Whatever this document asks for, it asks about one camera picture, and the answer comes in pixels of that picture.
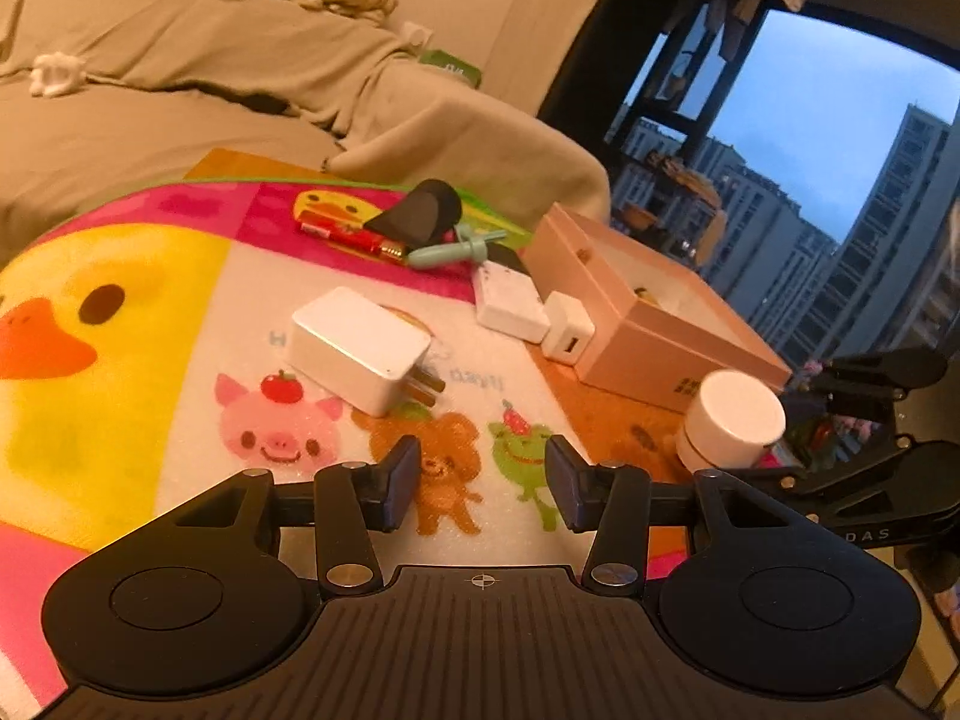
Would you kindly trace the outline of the black curved plastic holder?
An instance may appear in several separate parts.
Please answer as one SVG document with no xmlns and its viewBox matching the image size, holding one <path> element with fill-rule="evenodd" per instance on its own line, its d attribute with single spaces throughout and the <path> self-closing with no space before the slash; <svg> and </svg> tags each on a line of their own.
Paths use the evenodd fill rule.
<svg viewBox="0 0 960 720">
<path fill-rule="evenodd" d="M 441 244 L 460 220 L 462 199 L 457 190 L 441 179 L 425 179 L 364 227 L 407 249 L 421 249 Z"/>
</svg>

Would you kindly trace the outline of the white wall socket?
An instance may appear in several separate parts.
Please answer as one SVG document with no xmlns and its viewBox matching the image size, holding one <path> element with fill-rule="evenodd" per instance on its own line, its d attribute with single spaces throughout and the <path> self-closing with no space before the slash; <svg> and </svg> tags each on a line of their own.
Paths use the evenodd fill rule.
<svg viewBox="0 0 960 720">
<path fill-rule="evenodd" d="M 397 36 L 404 49 L 408 50 L 410 54 L 421 55 L 430 48 L 434 31 L 425 25 L 407 20 L 400 23 Z"/>
</svg>

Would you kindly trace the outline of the small white plush toy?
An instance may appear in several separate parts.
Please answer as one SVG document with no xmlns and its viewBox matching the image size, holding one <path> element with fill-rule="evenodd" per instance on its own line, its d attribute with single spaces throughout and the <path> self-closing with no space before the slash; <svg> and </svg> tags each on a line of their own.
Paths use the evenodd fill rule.
<svg viewBox="0 0 960 720">
<path fill-rule="evenodd" d="M 34 98 L 59 98 L 85 83 L 85 62 L 62 52 L 37 55 L 29 72 L 29 94 Z"/>
</svg>

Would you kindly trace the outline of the red lighter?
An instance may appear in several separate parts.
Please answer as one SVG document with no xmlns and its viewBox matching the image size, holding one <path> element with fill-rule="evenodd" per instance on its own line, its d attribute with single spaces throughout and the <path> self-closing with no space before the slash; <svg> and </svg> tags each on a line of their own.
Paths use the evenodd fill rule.
<svg viewBox="0 0 960 720">
<path fill-rule="evenodd" d="M 312 211 L 299 213 L 296 216 L 296 224 L 302 232 L 319 236 L 331 244 L 342 245 L 360 254 L 394 262 L 402 262 L 405 259 L 405 247 L 400 242 L 391 241 L 386 236 L 381 236 L 366 227 L 331 220 L 327 216 L 316 215 Z"/>
</svg>

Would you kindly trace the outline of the black metal balcony shelf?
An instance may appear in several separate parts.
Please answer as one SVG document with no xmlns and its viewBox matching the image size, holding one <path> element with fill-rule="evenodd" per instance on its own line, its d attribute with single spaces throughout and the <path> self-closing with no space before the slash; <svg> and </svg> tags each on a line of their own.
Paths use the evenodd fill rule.
<svg viewBox="0 0 960 720">
<path fill-rule="evenodd" d="M 747 25 L 711 4 L 687 11 L 656 39 L 605 134 L 613 226 L 683 265 L 724 224 L 721 174 L 743 159 L 711 128 L 773 8 Z"/>
</svg>

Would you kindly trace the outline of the beige covered sofa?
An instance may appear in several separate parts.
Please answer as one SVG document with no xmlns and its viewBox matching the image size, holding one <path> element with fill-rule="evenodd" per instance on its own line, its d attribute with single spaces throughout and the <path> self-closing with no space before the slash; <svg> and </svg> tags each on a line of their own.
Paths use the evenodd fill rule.
<svg viewBox="0 0 960 720">
<path fill-rule="evenodd" d="M 86 83 L 34 98 L 32 62 L 54 52 Z M 441 179 L 522 227 L 612 208 L 585 149 L 366 21 L 285 0 L 2 0 L 5 257 L 217 148 L 345 181 Z"/>
</svg>

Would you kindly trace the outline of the pink cardboard gift box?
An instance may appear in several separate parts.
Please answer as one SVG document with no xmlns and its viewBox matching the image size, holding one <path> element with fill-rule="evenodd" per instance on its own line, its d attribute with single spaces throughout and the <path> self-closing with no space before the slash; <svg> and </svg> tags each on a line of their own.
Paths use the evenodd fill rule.
<svg viewBox="0 0 960 720">
<path fill-rule="evenodd" d="M 586 309 L 596 333 L 574 364 L 606 392 L 681 413 L 709 372 L 736 369 L 779 392 L 791 369 L 695 271 L 554 206 L 521 259 L 542 296 Z"/>
</svg>

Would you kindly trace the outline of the green digital clock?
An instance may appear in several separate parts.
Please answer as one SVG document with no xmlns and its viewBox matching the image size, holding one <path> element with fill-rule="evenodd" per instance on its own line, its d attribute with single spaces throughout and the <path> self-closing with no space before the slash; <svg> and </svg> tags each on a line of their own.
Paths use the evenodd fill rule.
<svg viewBox="0 0 960 720">
<path fill-rule="evenodd" d="M 459 78 L 461 82 L 466 83 L 473 89 L 477 89 L 482 83 L 482 70 L 475 65 L 469 64 L 466 60 L 455 57 L 443 49 L 428 49 L 421 52 L 418 62 L 427 67 L 438 68 L 449 75 Z"/>
</svg>

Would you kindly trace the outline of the teal plastic tool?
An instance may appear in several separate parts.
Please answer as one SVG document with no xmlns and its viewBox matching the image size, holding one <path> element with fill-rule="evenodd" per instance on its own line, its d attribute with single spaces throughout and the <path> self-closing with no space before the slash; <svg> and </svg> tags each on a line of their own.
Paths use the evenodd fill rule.
<svg viewBox="0 0 960 720">
<path fill-rule="evenodd" d="M 508 233 L 501 229 L 477 232 L 466 223 L 456 224 L 454 241 L 412 250 L 405 257 L 405 263 L 412 270 L 433 270 L 457 262 L 480 265 L 488 260 L 488 246 L 504 241 L 507 237 Z"/>
</svg>

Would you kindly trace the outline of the colourful cartoon play mat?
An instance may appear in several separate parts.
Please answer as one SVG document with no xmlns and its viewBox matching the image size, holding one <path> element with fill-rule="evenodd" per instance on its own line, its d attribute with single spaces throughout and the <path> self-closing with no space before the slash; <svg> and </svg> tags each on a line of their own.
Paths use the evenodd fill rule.
<svg viewBox="0 0 960 720">
<path fill-rule="evenodd" d="M 80 557 L 249 466 L 306 481 L 423 445 L 382 561 L 581 566 L 540 461 L 565 434 L 658 478 L 703 372 L 766 361 L 701 278 L 566 216 L 551 284 L 596 332 L 567 358 L 480 323 L 485 271 L 416 271 L 302 232 L 397 202 L 335 182 L 182 181 L 56 227 L 2 271 L 2 712 L 64 687 L 41 603 Z"/>
</svg>

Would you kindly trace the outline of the white round cream jar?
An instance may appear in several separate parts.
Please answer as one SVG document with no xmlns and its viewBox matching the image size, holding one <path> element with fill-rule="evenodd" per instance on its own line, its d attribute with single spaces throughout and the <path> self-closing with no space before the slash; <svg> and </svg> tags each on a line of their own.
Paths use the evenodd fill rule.
<svg viewBox="0 0 960 720">
<path fill-rule="evenodd" d="M 709 372 L 683 415 L 675 452 L 689 472 L 747 470 L 786 431 L 778 395 L 748 374 Z"/>
</svg>

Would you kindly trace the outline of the large white power adapter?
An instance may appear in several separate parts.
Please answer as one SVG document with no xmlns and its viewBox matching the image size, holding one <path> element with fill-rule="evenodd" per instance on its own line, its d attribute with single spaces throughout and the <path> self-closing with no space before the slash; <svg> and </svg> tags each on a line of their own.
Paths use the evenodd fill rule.
<svg viewBox="0 0 960 720">
<path fill-rule="evenodd" d="M 402 400 L 433 406 L 446 382 L 425 367 L 431 335 L 339 286 L 291 314 L 286 360 L 296 372 L 368 416 Z"/>
</svg>

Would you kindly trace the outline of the white square box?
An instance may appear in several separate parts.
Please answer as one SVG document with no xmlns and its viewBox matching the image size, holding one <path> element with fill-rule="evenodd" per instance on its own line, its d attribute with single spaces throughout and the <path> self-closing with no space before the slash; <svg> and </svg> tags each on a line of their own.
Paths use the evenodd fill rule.
<svg viewBox="0 0 960 720">
<path fill-rule="evenodd" d="M 521 271 L 485 262 L 472 271 L 475 315 L 482 327 L 539 344 L 550 330 L 534 281 Z"/>
</svg>

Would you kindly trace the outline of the small white usb charger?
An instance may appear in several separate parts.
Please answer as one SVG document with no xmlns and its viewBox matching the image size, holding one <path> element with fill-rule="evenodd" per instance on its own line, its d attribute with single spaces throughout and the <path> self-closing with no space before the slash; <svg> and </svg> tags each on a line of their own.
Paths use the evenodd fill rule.
<svg viewBox="0 0 960 720">
<path fill-rule="evenodd" d="M 596 335 L 596 325 L 579 299 L 553 291 L 544 304 L 548 330 L 540 349 L 545 358 L 574 366 Z"/>
</svg>

